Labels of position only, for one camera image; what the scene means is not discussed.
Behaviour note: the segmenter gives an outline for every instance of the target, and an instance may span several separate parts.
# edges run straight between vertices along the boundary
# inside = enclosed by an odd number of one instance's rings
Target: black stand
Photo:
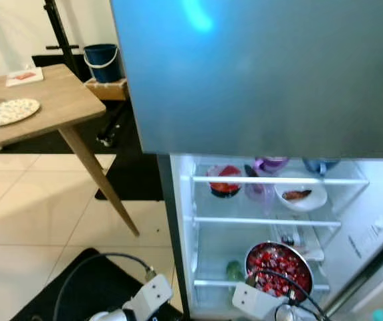
[[[62,49],[63,57],[65,58],[68,68],[80,78],[80,71],[77,67],[76,61],[72,55],[72,50],[78,48],[78,45],[70,45],[68,38],[66,37],[65,30],[63,29],[62,21],[57,11],[55,0],[45,0],[44,10],[49,15],[51,26],[55,32],[57,42],[59,45],[48,45],[46,49]]]

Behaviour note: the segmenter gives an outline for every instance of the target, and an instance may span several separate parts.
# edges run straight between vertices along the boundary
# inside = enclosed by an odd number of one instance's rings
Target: black cable
[[[324,320],[326,321],[330,321],[330,319],[328,318],[328,316],[325,314],[325,312],[322,310],[322,308],[319,306],[319,304],[316,303],[315,300],[313,300],[313,298],[295,281],[289,279],[288,277],[284,276],[283,274],[281,273],[278,273],[278,272],[275,272],[275,271],[271,271],[271,270],[257,270],[257,271],[254,271],[251,273],[251,276],[254,276],[255,274],[257,273],[263,273],[263,274],[271,274],[272,276],[278,276],[279,278],[282,278],[286,281],[288,281],[290,284],[294,285],[298,290],[300,290],[300,292],[302,294],[304,294],[304,296],[309,299],[309,301],[315,306],[315,308],[319,311],[319,313],[322,315],[322,318],[324,318]]]
[[[300,308],[300,309],[303,309],[303,310],[305,310],[305,311],[307,311],[307,312],[313,314],[314,317],[315,317],[316,319],[318,319],[317,314],[316,314],[314,311],[311,311],[309,308],[306,308],[305,306],[303,306],[303,305],[301,305],[301,304],[299,304],[299,303],[296,304],[296,306],[297,306],[298,308]]]
[[[55,309],[53,311],[53,321],[57,321],[57,315],[59,314],[60,301],[61,301],[63,293],[65,292],[66,286],[67,286],[68,282],[71,280],[72,276],[77,272],[77,270],[81,266],[83,266],[84,264],[88,263],[89,261],[91,261],[93,259],[96,259],[97,257],[107,257],[107,256],[120,256],[120,257],[126,257],[128,259],[133,259],[134,261],[137,261],[138,263],[140,263],[145,268],[146,272],[152,270],[152,268],[147,263],[142,261],[139,257],[133,256],[133,255],[130,255],[130,254],[112,252],[112,253],[99,253],[99,254],[95,254],[95,255],[93,255],[91,257],[88,257],[87,259],[81,261],[72,270],[72,272],[65,279],[65,282],[63,283],[62,287],[60,288],[60,291],[59,291],[59,294],[57,295],[57,299],[56,299],[56,303],[55,303]]]

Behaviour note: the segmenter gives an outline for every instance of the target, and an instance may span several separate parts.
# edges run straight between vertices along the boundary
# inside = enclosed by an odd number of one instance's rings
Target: bottle
[[[227,264],[226,268],[227,273],[227,280],[233,281],[233,282],[240,282],[245,281],[245,276],[242,272],[241,264],[238,261],[230,261]],[[229,287],[229,303],[231,303],[231,300],[233,299],[234,291],[236,290],[235,286]]]

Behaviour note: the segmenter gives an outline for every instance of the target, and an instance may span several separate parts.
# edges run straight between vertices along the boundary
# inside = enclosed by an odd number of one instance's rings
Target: blue bucket
[[[115,82],[122,77],[117,45],[88,45],[84,47],[84,61],[98,82]]]

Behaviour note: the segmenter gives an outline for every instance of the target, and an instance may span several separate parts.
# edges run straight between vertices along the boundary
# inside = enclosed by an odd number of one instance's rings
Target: wooden table
[[[20,122],[0,127],[0,146],[58,130],[100,190],[111,202],[135,236],[139,231],[121,200],[102,172],[91,150],[80,138],[74,125],[105,113],[105,106],[75,77],[65,65],[43,68],[44,80],[7,88],[0,77],[0,101],[33,98],[40,102],[37,113]]]

